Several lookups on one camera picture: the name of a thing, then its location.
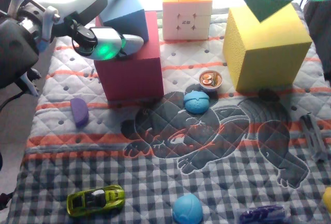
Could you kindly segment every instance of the rubik's cube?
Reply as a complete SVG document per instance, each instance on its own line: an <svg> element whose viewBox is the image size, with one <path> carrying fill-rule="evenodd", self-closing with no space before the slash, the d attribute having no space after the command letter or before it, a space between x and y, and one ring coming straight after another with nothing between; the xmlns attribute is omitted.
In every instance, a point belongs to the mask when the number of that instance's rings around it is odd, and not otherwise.
<svg viewBox="0 0 331 224"><path fill-rule="evenodd" d="M208 39L212 9L213 0L163 0L163 39Z"/></svg>

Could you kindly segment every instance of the checkered fabric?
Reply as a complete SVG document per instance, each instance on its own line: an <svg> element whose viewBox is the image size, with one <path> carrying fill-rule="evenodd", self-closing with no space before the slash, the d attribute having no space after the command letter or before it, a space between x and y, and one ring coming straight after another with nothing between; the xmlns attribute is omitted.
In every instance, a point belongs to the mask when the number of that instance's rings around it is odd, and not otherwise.
<svg viewBox="0 0 331 224"><path fill-rule="evenodd" d="M166 95L153 106L108 104L93 61L66 49L70 39L59 39L7 223L173 223L171 207L188 193L200 199L203 223L234 223L234 210L267 204L285 204L294 223L331 223L321 200L331 184L331 164L312 160L298 124L311 112L330 150L331 89L314 44L293 88L273 89L276 102L243 96L234 90L222 55L227 16L213 16L208 41L164 43L160 29ZM206 68L222 74L217 99L211 95L206 120L183 117L181 97ZM89 107L82 129L74 125L72 97ZM210 125L220 126L217 132L203 124L211 120L217 120ZM203 130L201 136L190 129L184 141L173 135L182 121ZM285 142L280 150L273 147L278 141ZM121 211L68 216L69 194L112 184L125 190Z"/></svg>

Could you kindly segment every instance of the blue ball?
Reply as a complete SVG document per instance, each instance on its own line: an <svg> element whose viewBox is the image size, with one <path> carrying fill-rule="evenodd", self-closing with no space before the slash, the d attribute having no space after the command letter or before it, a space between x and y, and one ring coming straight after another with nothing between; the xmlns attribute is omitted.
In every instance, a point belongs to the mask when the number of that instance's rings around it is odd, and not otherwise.
<svg viewBox="0 0 331 224"><path fill-rule="evenodd" d="M209 96L202 91L192 91L184 96L184 105L192 114L203 114L209 109Z"/></svg>
<svg viewBox="0 0 331 224"><path fill-rule="evenodd" d="M172 217L179 224L198 224L202 220L202 205L193 194L179 197L172 208Z"/></svg>

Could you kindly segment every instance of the blue cube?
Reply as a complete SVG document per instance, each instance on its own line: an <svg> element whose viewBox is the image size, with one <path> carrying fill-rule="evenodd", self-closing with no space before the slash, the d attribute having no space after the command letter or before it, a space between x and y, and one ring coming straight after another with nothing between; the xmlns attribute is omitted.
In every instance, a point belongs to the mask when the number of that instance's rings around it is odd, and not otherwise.
<svg viewBox="0 0 331 224"><path fill-rule="evenodd" d="M149 40L145 10L138 0L108 0L99 16L101 25L114 28L121 34L132 34Z"/></svg>

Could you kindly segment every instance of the yellow-green sports car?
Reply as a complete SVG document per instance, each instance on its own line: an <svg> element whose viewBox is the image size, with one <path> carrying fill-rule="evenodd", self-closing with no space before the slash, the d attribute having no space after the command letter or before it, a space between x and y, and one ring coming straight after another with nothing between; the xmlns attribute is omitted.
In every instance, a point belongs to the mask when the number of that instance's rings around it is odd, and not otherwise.
<svg viewBox="0 0 331 224"><path fill-rule="evenodd" d="M80 217L122 208L124 203L124 190L120 185L111 185L69 195L67 197L67 212L71 217Z"/></svg>

